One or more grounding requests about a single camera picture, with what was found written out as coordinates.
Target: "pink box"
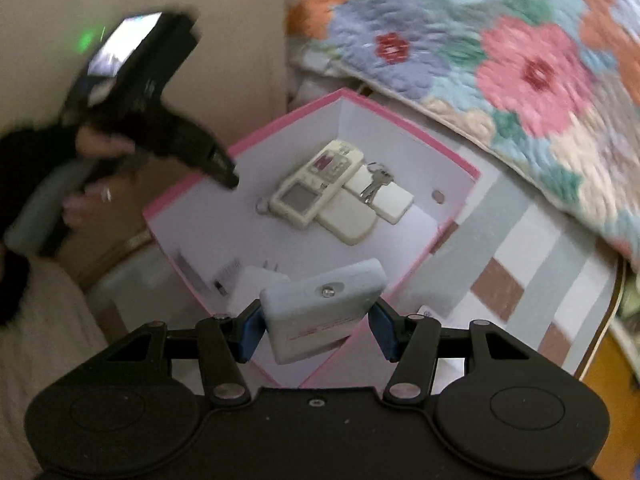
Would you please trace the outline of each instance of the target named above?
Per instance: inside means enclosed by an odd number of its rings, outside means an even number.
[[[367,162],[388,166],[398,185],[415,197],[398,224],[378,219],[372,234],[351,247],[316,223],[300,231],[281,218],[259,215],[255,208],[336,138],[359,147]],[[193,173],[145,211],[161,249],[210,313],[216,302],[203,294],[203,285],[238,265],[277,266],[278,272],[298,280],[375,257],[389,278],[385,299],[392,300],[460,212],[479,177],[476,168],[424,130],[347,89],[277,119],[238,142],[230,154],[240,176],[235,191]],[[435,190],[444,195],[443,203],[432,198]],[[176,258],[187,262],[189,272],[176,265]],[[329,366],[346,347],[357,344],[363,327],[366,322],[334,352],[284,366],[270,358],[265,337],[253,361],[283,386],[304,385],[319,366]]]

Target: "circular pad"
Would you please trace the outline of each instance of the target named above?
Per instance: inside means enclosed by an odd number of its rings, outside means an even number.
[[[440,394],[435,422],[449,443],[500,474],[564,474],[588,464],[609,429],[604,403],[559,368],[494,360]]]
[[[45,466],[75,475],[142,472],[182,447],[198,423],[196,397],[177,381],[127,386],[54,384],[24,427]]]
[[[546,430],[564,417],[564,404],[540,388],[507,388],[491,399],[494,415],[517,430]]]

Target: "metal screw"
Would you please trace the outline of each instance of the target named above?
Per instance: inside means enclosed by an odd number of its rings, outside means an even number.
[[[438,204],[444,204],[444,193],[437,189],[431,193],[431,198],[433,198]]]
[[[213,394],[222,400],[238,399],[244,395],[244,386],[236,383],[222,383],[213,388]]]
[[[331,285],[325,285],[322,287],[322,297],[332,298],[335,296],[335,290]]]
[[[396,399],[415,399],[421,391],[420,386],[413,383],[396,383],[389,388],[389,393]]]

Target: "green light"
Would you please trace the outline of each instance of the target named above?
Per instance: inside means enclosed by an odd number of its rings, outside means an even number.
[[[78,51],[78,54],[84,54],[89,49],[91,44],[94,42],[94,38],[95,38],[94,30],[85,31],[82,34],[82,36],[80,36],[80,40],[76,45],[76,50]]]

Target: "keys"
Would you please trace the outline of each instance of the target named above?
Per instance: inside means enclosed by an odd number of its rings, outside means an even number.
[[[387,186],[393,182],[394,176],[384,164],[379,164],[377,162],[367,164],[367,169],[369,170],[369,173],[371,173],[372,183],[369,184],[360,194],[360,200],[369,205],[373,202],[373,199],[376,197],[376,193],[382,186]]]

